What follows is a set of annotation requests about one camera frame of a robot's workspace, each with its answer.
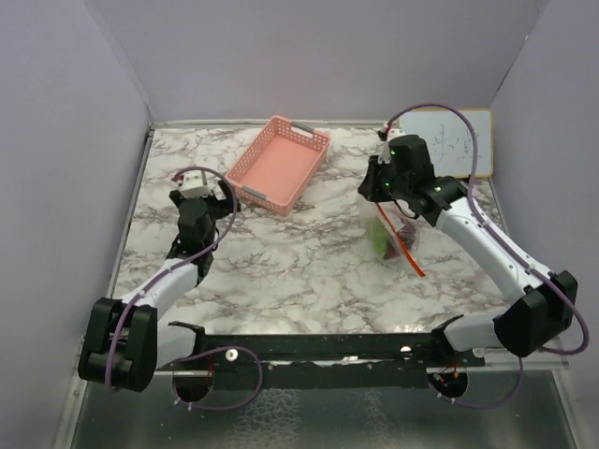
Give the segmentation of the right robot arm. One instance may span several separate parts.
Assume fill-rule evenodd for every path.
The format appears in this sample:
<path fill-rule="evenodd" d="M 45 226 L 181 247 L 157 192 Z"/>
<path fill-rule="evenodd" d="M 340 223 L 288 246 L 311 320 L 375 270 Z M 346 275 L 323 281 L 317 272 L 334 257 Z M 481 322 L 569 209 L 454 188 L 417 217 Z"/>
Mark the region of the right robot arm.
<path fill-rule="evenodd" d="M 434 173 L 427 144 L 417 135 L 391 133 L 372 155 L 358 193 L 373 203 L 402 200 L 410 211 L 458 243 L 490 276 L 509 303 L 497 315 L 453 318 L 439 326 L 431 358 L 450 366 L 464 351 L 504 348 L 526 357 L 570 327 L 577 280 L 555 273 L 526 254 L 467 196 L 465 184 Z"/>

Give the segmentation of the clear zip top bag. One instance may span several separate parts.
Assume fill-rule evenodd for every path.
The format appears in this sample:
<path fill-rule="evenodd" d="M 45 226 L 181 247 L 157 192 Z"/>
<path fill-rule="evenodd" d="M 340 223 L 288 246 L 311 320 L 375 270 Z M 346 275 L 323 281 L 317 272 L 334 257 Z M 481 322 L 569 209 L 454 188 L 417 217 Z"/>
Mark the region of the clear zip top bag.
<path fill-rule="evenodd" d="M 417 261 L 420 233 L 417 216 L 399 200 L 373 203 L 358 198 L 360 221 L 379 260 L 425 277 Z"/>

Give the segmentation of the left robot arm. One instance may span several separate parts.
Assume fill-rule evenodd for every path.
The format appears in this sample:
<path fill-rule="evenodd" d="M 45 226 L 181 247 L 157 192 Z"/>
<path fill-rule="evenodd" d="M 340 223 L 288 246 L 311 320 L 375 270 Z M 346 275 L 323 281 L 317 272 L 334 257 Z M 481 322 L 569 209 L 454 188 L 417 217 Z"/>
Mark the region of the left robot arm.
<path fill-rule="evenodd" d="M 174 303 L 208 275 L 213 252 L 230 231 L 241 206 L 224 179 L 219 199 L 205 185 L 185 187 L 182 175 L 169 198 L 179 212 L 178 231 L 164 264 L 150 279 L 120 298 L 102 297 L 93 305 L 80 351 L 78 375 L 110 390 L 143 391 L 154 371 L 177 359 L 196 369 L 206 360 L 207 347 L 176 326 L 159 339 L 158 321 Z M 226 228 L 217 222 L 230 218 Z"/>

